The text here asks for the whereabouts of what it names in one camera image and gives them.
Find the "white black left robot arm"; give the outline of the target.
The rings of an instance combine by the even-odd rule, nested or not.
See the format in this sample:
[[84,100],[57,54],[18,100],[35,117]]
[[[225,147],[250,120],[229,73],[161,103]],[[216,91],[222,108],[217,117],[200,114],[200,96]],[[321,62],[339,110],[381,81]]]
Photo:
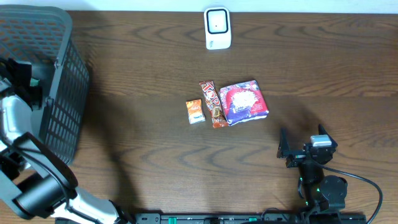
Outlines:
[[32,134],[42,89],[31,65],[1,59],[1,200],[18,216],[56,223],[135,223],[110,200],[79,188],[70,168]]

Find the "small orange snack box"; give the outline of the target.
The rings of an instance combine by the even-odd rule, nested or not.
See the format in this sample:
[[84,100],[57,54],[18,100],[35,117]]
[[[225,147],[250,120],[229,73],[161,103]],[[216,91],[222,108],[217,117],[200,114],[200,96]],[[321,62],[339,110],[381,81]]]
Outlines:
[[190,124],[201,123],[205,121],[201,99],[187,101],[186,107]]

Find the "pink purple pad package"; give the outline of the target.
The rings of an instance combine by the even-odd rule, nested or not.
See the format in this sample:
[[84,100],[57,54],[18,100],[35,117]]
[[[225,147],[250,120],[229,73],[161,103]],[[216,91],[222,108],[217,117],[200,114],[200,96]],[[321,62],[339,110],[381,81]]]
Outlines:
[[268,107],[257,81],[237,83],[219,90],[225,118],[230,126],[266,118]]

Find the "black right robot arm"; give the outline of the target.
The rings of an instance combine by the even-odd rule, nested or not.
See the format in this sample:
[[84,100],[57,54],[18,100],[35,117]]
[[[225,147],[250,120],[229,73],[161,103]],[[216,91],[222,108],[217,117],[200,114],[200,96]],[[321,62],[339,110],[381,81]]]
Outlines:
[[332,160],[337,146],[322,125],[318,126],[318,134],[311,136],[301,150],[291,149],[285,129],[280,130],[277,157],[286,160],[286,167],[298,168],[300,196],[320,213],[334,213],[345,208],[346,180],[324,174],[325,164]]

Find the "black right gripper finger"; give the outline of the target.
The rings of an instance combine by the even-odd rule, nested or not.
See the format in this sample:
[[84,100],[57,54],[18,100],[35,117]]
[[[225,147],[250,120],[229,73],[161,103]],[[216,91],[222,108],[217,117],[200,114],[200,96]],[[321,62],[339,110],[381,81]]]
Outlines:
[[290,154],[290,146],[287,141],[287,136],[285,129],[282,128],[280,130],[280,141],[279,141],[279,147],[277,150],[277,158],[286,158]]
[[318,125],[318,134],[319,135],[327,135],[331,141],[331,145],[332,146],[337,146],[337,142],[328,134],[328,132],[326,131],[326,129],[323,127],[322,124]]

